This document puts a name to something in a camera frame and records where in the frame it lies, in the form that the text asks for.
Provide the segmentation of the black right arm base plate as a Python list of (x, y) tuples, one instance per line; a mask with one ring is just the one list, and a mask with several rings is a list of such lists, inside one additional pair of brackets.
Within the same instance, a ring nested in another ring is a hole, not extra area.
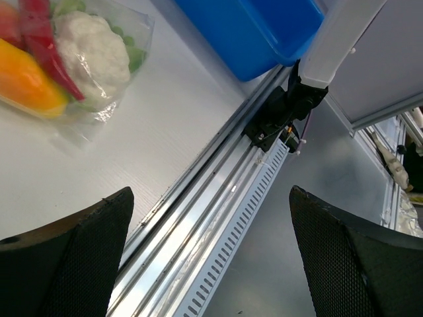
[(293, 121), (278, 125), (272, 123), (268, 115), (257, 113), (245, 126), (243, 133), (251, 140), (253, 146), (265, 153), (278, 139), (288, 148), (289, 153), (294, 154), (299, 150), (300, 136)]

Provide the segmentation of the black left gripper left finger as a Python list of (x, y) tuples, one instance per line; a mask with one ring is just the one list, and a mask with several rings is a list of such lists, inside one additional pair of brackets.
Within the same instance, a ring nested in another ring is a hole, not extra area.
[(1, 240), (2, 316), (105, 316), (134, 210), (129, 187)]

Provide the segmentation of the green grape bunch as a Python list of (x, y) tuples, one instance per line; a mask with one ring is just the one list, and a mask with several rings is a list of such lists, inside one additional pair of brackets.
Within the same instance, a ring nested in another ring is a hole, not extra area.
[(111, 26), (111, 30), (119, 35), (126, 46), (126, 52), (129, 57), (129, 70), (130, 73), (135, 73), (143, 64), (147, 58), (147, 52), (135, 46), (135, 40), (131, 36), (124, 34), (123, 30), (119, 26)]

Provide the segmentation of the clear zip bag red zipper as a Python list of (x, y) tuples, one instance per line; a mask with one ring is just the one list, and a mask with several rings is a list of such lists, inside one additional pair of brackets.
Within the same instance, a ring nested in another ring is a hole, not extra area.
[(154, 24), (117, 1), (2, 1), (1, 104), (90, 141), (149, 57)]

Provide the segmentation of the white cauliflower green leaves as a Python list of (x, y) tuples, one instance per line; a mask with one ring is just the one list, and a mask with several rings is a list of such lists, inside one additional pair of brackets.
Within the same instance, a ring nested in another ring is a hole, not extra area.
[(85, 97), (76, 104), (88, 112), (105, 109), (140, 69), (130, 73), (125, 43), (111, 26), (119, 26), (148, 56), (153, 21), (113, 1), (53, 1), (50, 8), (58, 52)]

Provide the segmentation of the red chili pepper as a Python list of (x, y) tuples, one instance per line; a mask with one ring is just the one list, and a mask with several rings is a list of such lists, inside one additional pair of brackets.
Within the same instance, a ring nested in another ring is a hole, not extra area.
[(21, 0), (18, 2), (20, 27), (27, 48), (41, 68), (74, 99), (83, 101), (83, 93), (68, 75), (56, 47), (50, 20), (50, 2)]

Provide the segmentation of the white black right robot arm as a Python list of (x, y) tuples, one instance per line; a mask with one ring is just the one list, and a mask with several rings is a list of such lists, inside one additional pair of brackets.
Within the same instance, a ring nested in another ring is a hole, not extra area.
[(288, 89), (266, 105), (275, 125), (303, 120), (328, 93), (339, 67), (385, 1), (337, 1), (326, 14), (310, 47), (289, 74)]

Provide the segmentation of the orange yellow mango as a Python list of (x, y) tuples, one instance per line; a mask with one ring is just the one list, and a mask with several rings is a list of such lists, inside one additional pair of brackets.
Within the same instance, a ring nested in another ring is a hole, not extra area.
[(1, 40), (1, 100), (44, 118), (61, 116), (69, 103), (29, 53), (5, 40)]

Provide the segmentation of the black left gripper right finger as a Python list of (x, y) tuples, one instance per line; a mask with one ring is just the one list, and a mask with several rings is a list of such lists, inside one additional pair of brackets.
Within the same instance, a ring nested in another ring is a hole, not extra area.
[(421, 316), (422, 239), (294, 186), (289, 207), (317, 316)]

